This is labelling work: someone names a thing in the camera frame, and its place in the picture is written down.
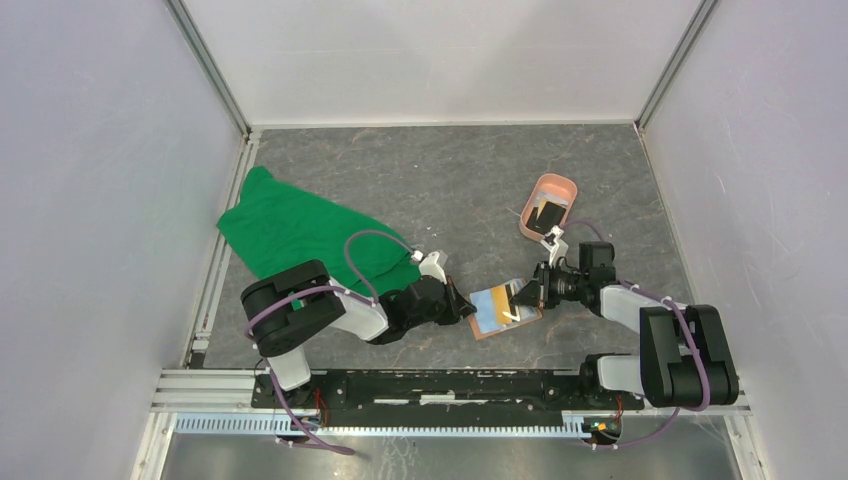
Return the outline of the tan leather card holder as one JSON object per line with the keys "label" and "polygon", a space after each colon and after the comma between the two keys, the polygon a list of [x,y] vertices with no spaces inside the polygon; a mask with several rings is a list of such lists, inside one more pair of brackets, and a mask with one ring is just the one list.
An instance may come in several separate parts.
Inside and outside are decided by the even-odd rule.
{"label": "tan leather card holder", "polygon": [[470,302],[476,312],[469,317],[474,337],[482,340],[529,324],[543,317],[537,307],[514,306],[510,300],[524,286],[521,278],[509,280],[487,290],[470,294]]}

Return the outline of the white diamond print card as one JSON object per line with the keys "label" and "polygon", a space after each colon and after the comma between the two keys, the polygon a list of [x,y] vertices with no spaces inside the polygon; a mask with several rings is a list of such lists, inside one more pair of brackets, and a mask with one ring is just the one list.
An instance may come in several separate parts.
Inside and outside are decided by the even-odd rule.
{"label": "white diamond print card", "polygon": [[555,192],[540,191],[536,196],[536,204],[540,209],[543,209],[548,203],[558,205],[567,209],[571,204],[571,199],[557,195]]}

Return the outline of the pink oval tray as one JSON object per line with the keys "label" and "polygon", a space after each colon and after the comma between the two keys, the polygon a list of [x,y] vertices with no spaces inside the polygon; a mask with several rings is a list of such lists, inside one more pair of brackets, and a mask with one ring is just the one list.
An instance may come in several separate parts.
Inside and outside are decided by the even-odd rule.
{"label": "pink oval tray", "polygon": [[541,240],[554,226],[565,223],[577,194],[572,180],[554,173],[543,174],[520,214],[520,232],[532,241]]}

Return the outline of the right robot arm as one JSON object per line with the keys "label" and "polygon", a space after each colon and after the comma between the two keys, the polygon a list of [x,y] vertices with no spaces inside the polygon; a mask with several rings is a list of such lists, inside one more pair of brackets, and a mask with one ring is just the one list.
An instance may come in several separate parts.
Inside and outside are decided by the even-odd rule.
{"label": "right robot arm", "polygon": [[539,263],[532,279],[509,300],[515,307],[543,310],[579,303],[638,335],[635,354],[586,357],[577,382],[580,400],[602,408],[617,393],[628,393],[660,408],[701,411],[734,404],[740,385],[719,311],[652,296],[620,280],[614,259],[612,244],[583,242],[577,265],[561,259]]}

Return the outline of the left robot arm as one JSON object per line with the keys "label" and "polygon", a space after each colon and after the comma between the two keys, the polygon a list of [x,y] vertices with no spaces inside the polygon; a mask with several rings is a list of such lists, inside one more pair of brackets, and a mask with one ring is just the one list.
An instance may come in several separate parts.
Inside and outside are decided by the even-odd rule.
{"label": "left robot arm", "polygon": [[321,261],[310,260],[249,285],[240,301],[248,321],[246,336],[270,367],[278,397],[295,408],[313,397],[303,345],[321,331],[335,328],[385,345],[421,325],[450,326],[477,312],[429,259],[419,279],[377,299],[344,287]]}

